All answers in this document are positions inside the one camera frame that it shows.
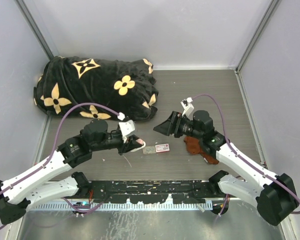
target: gray wood tabletop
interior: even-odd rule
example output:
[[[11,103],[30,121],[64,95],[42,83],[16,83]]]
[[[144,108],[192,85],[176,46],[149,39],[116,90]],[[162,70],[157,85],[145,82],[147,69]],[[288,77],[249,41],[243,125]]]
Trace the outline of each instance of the gray wood tabletop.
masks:
[[[94,152],[92,159],[72,171],[63,173],[53,180],[61,180],[73,172],[83,172],[89,180],[207,180],[219,170],[232,169],[219,163],[211,165],[200,155],[190,155],[186,151],[184,137],[164,136],[153,127],[165,121],[172,111],[182,112],[180,101],[200,93],[213,95],[223,111],[229,139],[247,156],[260,162],[256,142],[253,137],[242,95],[233,70],[160,70],[155,71],[155,84],[159,96],[155,106],[156,116],[136,123],[137,136],[146,141],[147,146],[169,144],[170,151],[143,154],[142,150],[118,155],[116,149]],[[223,133],[222,122],[217,106],[208,97],[194,101],[194,110],[206,110],[213,119],[217,131]],[[91,121],[89,118],[66,119],[58,139],[58,145],[71,138]],[[50,154],[60,118],[50,122],[45,146],[44,159]],[[116,121],[108,121],[109,130],[117,127]]]

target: brown cloth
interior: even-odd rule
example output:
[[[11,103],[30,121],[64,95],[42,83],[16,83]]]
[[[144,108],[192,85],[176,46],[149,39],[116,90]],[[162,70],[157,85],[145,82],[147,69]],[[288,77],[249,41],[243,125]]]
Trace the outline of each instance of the brown cloth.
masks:
[[[185,142],[186,150],[190,154],[192,154],[192,155],[200,154],[202,157],[204,157],[207,160],[207,162],[209,164],[218,164],[219,163],[218,160],[216,160],[212,156],[208,155],[201,149],[198,139],[191,137],[191,136],[186,136],[183,141]]]

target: floral blanket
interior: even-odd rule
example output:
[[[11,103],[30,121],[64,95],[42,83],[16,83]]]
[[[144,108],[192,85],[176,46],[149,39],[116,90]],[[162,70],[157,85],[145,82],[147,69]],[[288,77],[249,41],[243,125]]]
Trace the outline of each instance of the floral blanket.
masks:
[[[54,57],[33,90],[34,103],[50,116],[63,116],[80,103],[97,103],[122,112],[134,121],[151,119],[157,112],[156,79],[147,59],[133,62],[96,58]],[[70,116],[117,119],[93,105],[75,109]]]

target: gray floor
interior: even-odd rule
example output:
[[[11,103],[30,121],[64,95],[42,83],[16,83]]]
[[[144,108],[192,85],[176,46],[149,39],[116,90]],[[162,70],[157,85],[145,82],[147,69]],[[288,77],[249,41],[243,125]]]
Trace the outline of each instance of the gray floor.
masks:
[[[210,211],[96,211],[76,218],[69,211],[30,211],[18,240],[283,240],[282,228],[255,208],[231,200],[216,220]]]
[[[83,172],[89,180],[207,180],[219,170],[234,172],[226,165],[207,164],[201,156],[189,155],[182,138],[166,137],[152,129],[168,118],[172,111],[181,111],[180,101],[200,93],[213,95],[220,103],[225,116],[230,140],[246,155],[260,162],[256,143],[251,131],[242,95],[232,70],[170,70],[155,71],[156,88],[159,96],[155,106],[158,108],[154,119],[137,123],[138,135],[148,146],[156,143],[169,143],[170,152],[146,154],[142,151],[125,154],[129,163],[117,150],[95,152],[90,161],[73,171],[63,173],[55,180],[63,179],[72,172]],[[215,128],[222,133],[221,118],[215,104],[207,97],[196,99],[195,110],[207,110],[213,118]],[[67,119],[62,126],[58,144],[75,136],[91,119]],[[42,158],[50,154],[51,147],[60,122],[52,119]],[[116,128],[115,121],[109,121],[109,130]]]

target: white wall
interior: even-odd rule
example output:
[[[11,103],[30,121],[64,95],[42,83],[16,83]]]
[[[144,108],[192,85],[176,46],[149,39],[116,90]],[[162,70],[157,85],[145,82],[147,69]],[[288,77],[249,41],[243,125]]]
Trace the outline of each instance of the white wall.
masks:
[[[15,2],[0,0],[0,180],[34,161],[46,116],[35,107],[33,87],[47,62]]]
[[[281,1],[241,75],[267,163],[300,197],[300,0]]]
[[[270,0],[25,0],[56,55],[236,67]]]

